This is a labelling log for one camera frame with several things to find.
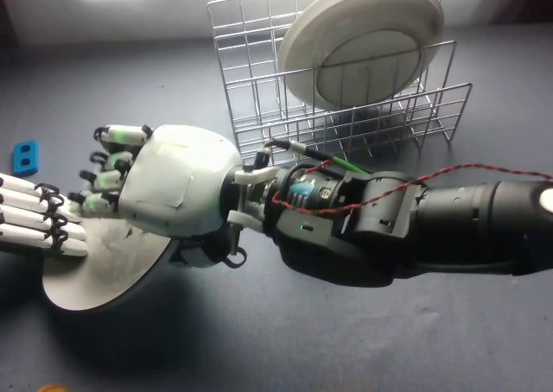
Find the robotic hand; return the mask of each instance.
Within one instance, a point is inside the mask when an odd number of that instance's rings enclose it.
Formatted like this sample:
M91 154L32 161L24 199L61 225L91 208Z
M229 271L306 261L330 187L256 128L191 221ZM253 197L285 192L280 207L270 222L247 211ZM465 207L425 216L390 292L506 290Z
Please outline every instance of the robotic hand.
M85 256L85 230L60 190L0 174L0 250Z
M459 165L416 180L369 174L297 142L268 141L252 166L225 138L189 126L107 126L94 138L90 186L68 195L83 217L124 218L179 241L172 261L188 267L245 261L240 230L272 237L284 262L337 284L379 287L425 272L529 274L553 268L552 176ZM277 146L324 161L269 167ZM346 172L329 169L337 164ZM491 168L547 181L430 188L459 168ZM231 262L229 255L244 261Z

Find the green cable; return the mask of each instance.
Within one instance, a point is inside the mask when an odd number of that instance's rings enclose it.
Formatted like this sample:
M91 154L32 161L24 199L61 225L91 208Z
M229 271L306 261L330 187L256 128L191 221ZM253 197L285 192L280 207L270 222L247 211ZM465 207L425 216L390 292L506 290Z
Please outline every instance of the green cable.
M350 163L349 161L345 161L344 159L341 159L339 157L333 157L332 162L335 165L340 166L341 168L344 168L346 170L351 170L352 172L357 172L358 174L370 174L368 170L364 170L360 168L359 166L355 166L354 164Z

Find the white wall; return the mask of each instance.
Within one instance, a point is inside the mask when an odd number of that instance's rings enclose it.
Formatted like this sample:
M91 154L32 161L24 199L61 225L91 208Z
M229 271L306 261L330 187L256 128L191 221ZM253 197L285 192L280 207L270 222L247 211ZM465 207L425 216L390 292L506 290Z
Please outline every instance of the white wall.
M212 0L5 0L20 42L37 46L212 36ZM489 23L510 0L442 0L446 24Z

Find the table surface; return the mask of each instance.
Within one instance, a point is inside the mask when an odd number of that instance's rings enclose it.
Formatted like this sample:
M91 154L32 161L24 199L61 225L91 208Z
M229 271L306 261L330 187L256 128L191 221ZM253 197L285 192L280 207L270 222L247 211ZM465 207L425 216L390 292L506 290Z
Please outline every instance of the table surface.
M551 171L553 26L450 30L451 84L474 83L449 149L429 139L368 161L411 174L462 161ZM64 47L0 57L0 171L36 139L33 180L81 185L106 123L182 123L232 137L210 41ZM436 184L501 178L466 171ZM240 270L173 269L125 303L63 313L41 263L0 256L0 390L550 390L553 274L424 275L344 288L287 269L246 232Z

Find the dish rack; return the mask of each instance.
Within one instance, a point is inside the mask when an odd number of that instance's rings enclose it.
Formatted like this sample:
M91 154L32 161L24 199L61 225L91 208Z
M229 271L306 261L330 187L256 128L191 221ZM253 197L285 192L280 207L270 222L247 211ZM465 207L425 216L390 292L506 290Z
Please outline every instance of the dish rack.
M279 72L278 50L288 28L313 1L219 0L207 5L234 141L243 159L251 161L271 138L302 142L346 160L359 157L359 152L373 156L380 147L397 151L408 141L420 150L429 136L442 136L450 143L472 90L470 83L448 86L455 41L419 49L423 64L435 54L429 67L402 91L393 86L391 98L380 103L326 111L292 95L289 78L308 72L315 79L320 67ZM395 57L398 68L402 55L409 53L413 51L332 66ZM274 150L270 162L299 158Z

